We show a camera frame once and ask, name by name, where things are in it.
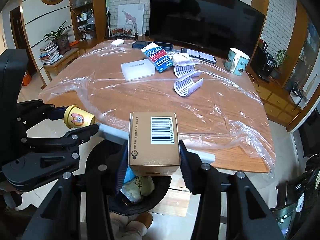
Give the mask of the brown cardboard box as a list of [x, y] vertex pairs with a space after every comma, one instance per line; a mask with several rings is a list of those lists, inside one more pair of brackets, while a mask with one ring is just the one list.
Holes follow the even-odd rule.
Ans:
[[181, 165], [175, 113], [132, 112], [128, 165], [135, 176], [172, 176]]

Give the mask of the black television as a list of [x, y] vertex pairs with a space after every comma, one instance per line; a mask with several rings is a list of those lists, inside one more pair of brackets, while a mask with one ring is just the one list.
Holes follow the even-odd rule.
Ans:
[[202, 48], [222, 58], [230, 48], [251, 56], [264, 18], [240, 0], [150, 0], [149, 36]]

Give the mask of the yellow paper cup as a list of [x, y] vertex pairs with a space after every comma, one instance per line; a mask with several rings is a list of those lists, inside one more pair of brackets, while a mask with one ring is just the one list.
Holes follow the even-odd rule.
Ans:
[[71, 105], [66, 108], [63, 121], [68, 128], [82, 128], [95, 124], [95, 116], [77, 105]]

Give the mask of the black trash bin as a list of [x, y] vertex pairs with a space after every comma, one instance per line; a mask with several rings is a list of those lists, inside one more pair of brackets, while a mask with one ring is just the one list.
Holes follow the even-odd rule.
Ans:
[[171, 177], [135, 176], [123, 145], [103, 140], [86, 161], [86, 211], [136, 215], [156, 207], [168, 192]]

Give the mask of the white plastic box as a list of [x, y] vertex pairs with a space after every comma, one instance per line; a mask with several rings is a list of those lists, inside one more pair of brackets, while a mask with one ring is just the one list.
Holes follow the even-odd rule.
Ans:
[[121, 64], [121, 72], [126, 81], [136, 80], [155, 74], [155, 66], [149, 59]]

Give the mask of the coffee machine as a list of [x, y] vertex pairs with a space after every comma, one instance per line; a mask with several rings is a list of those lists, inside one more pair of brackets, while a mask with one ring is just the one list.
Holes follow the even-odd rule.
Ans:
[[269, 76], [276, 66], [276, 61], [274, 57], [267, 52], [267, 48], [267, 42], [260, 39], [254, 55], [253, 69], [260, 79], [269, 83]]

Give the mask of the white slotted plastic tray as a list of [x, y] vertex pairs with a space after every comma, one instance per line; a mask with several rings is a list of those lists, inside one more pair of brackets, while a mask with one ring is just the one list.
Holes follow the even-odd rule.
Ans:
[[174, 91], [181, 97], [189, 96], [202, 86], [204, 81], [203, 78], [197, 80], [196, 82], [193, 80], [194, 77], [199, 77], [200, 74], [201, 72], [193, 71], [180, 77], [174, 83]]

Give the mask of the potted plant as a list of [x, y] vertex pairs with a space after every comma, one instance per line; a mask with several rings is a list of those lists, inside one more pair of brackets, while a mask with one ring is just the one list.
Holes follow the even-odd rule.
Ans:
[[46, 41], [54, 42], [59, 49], [59, 53], [64, 55], [70, 50], [68, 32], [70, 26], [66, 26], [67, 21], [63, 22], [57, 29], [57, 31], [51, 31], [44, 35]]

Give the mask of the teal ceramic mug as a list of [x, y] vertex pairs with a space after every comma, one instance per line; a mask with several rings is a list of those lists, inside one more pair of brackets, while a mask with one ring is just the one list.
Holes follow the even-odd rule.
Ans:
[[230, 48], [224, 67], [231, 73], [237, 76], [241, 76], [249, 63], [249, 56], [244, 52]]

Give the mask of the blue red medicine box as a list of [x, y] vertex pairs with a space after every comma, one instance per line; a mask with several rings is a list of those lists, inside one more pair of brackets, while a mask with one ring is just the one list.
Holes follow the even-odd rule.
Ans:
[[174, 65], [167, 52], [154, 42], [143, 47], [141, 51], [154, 64], [159, 73]]

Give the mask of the stack of books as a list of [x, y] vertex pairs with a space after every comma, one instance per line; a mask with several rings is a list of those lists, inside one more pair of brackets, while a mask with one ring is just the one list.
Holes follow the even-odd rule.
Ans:
[[63, 55], [59, 52], [58, 45], [50, 42], [40, 49], [39, 60], [43, 65], [51, 65], [61, 59]]

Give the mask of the small wooden side table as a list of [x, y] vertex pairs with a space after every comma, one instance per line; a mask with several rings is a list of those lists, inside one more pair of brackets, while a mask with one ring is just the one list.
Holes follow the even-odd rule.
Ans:
[[44, 71], [47, 74], [49, 81], [52, 81], [51, 73], [55, 76], [61, 72], [64, 68], [66, 68], [70, 63], [76, 60], [80, 56], [80, 51], [78, 48], [72, 48], [67, 51], [64, 55], [61, 56], [60, 59], [55, 61], [53, 64], [47, 64], [43, 66]]

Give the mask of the smartphone with lit screen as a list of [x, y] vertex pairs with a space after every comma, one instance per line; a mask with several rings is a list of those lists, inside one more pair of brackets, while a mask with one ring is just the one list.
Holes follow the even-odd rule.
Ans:
[[216, 64], [216, 58], [213, 55], [210, 54], [206, 54], [200, 51], [196, 51], [196, 50], [192, 50], [192, 49], [188, 49], [188, 48], [181, 48], [181, 53], [186, 53], [188, 54], [190, 57], [202, 60], [202, 61], [206, 61], [212, 64]]

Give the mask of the crumpled beige tissue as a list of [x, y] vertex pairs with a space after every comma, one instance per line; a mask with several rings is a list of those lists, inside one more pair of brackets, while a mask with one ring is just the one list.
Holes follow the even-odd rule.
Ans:
[[191, 61], [190, 56], [187, 53], [175, 53], [172, 54], [171, 59], [174, 64], [178, 64], [180, 62], [189, 62]]

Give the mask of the wooden tv cabinet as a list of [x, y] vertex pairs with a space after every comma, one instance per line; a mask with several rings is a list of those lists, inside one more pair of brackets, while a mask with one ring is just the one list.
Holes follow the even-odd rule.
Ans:
[[253, 86], [263, 102], [267, 118], [282, 126], [288, 126], [301, 111], [289, 92], [276, 82], [267, 83], [260, 79], [250, 66], [246, 68], [246, 72], [253, 77]]

